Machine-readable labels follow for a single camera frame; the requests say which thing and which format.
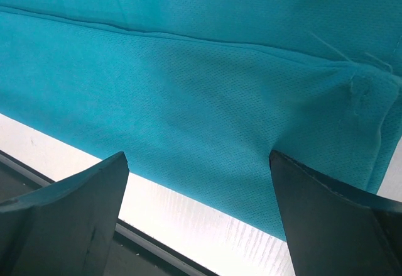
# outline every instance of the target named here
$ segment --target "white surface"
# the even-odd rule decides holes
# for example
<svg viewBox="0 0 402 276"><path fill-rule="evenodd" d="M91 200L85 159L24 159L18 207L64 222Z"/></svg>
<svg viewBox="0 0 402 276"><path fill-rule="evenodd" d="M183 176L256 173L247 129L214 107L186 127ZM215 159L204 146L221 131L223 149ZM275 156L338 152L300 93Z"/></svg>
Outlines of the white surface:
<svg viewBox="0 0 402 276"><path fill-rule="evenodd" d="M0 149L53 180L98 158L0 114ZM402 143L379 195L402 201ZM287 244L277 238L130 174L119 218L220 276L292 276Z"/></svg>

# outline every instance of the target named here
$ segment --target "teal fabric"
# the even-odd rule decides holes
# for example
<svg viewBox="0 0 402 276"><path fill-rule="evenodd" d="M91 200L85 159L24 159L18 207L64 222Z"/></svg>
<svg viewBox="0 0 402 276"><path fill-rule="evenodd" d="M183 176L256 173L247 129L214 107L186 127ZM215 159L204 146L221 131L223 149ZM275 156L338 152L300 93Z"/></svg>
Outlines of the teal fabric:
<svg viewBox="0 0 402 276"><path fill-rule="evenodd" d="M0 0L0 113L101 158L124 150L132 172L284 239L271 149L381 184L401 136L401 8Z"/></svg>

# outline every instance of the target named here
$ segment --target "dark gray floor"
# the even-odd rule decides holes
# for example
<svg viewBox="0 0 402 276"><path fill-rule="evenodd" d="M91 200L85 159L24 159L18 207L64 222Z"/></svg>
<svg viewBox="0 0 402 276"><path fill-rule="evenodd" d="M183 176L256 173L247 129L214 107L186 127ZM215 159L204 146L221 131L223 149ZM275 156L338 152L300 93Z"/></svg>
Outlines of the dark gray floor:
<svg viewBox="0 0 402 276"><path fill-rule="evenodd" d="M29 193L40 186L0 163L0 202ZM115 234L104 276L184 276L177 268Z"/></svg>

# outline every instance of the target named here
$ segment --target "blue cloth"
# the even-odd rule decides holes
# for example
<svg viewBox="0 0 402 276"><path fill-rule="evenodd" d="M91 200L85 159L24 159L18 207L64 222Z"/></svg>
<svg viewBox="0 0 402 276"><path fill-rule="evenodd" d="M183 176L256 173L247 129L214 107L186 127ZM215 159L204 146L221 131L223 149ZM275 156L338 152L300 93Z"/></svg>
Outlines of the blue cloth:
<svg viewBox="0 0 402 276"><path fill-rule="evenodd" d="M0 113L284 239L272 148L376 192L402 0L0 0Z"/></svg>

